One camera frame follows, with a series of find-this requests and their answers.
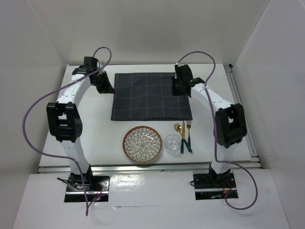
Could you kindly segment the dark checked cloth placemat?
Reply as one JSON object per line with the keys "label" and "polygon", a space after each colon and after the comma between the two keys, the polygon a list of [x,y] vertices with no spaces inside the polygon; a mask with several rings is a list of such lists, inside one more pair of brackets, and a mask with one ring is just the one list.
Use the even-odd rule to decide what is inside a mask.
{"label": "dark checked cloth placemat", "polygon": [[172,95],[175,73],[116,73],[113,121],[192,120],[189,98]]}

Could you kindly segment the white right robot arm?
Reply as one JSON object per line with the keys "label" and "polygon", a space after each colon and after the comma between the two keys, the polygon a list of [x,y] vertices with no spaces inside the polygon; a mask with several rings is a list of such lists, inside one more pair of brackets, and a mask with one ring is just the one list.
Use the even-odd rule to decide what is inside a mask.
{"label": "white right robot arm", "polygon": [[219,187],[231,172],[230,162],[236,151],[236,145],[242,142],[247,134],[244,108],[233,104],[215,93],[206,85],[206,81],[193,78],[187,64],[174,66],[172,94],[187,95],[200,102],[212,113],[213,136],[216,149],[214,159],[209,165],[207,181],[213,187]]}

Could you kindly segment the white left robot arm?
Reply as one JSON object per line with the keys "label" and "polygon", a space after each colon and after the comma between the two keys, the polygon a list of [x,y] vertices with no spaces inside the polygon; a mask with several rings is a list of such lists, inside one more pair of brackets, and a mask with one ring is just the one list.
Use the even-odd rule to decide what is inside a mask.
{"label": "white left robot arm", "polygon": [[73,159],[70,161],[70,180],[83,190],[93,187],[94,178],[81,146],[83,124],[78,105],[90,86],[95,86],[100,94],[116,93],[104,70],[81,79],[99,67],[100,62],[96,58],[84,57],[83,65],[72,72],[73,85],[67,87],[56,102],[48,103],[46,107],[50,134],[60,142],[66,156]]}

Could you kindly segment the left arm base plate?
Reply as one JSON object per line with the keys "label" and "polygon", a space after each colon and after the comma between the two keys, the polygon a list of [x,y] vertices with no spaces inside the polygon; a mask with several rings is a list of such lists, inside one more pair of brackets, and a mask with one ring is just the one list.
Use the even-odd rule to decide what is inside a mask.
{"label": "left arm base plate", "polygon": [[[68,179],[57,178],[66,184],[65,191],[65,203],[78,203],[85,202],[84,192],[82,189],[82,184],[80,182],[72,181],[71,177]],[[110,176],[94,176],[92,184],[88,182],[85,183],[86,193],[88,202],[108,202],[109,201],[109,186],[110,186]]]}

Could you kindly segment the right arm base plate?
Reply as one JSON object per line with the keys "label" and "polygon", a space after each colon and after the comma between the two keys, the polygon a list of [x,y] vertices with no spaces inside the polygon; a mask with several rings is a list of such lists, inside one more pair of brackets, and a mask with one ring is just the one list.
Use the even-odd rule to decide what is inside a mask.
{"label": "right arm base plate", "polygon": [[224,199],[226,194],[228,199],[239,198],[233,173],[215,183],[208,179],[208,174],[193,174],[190,185],[194,187],[196,200]]}

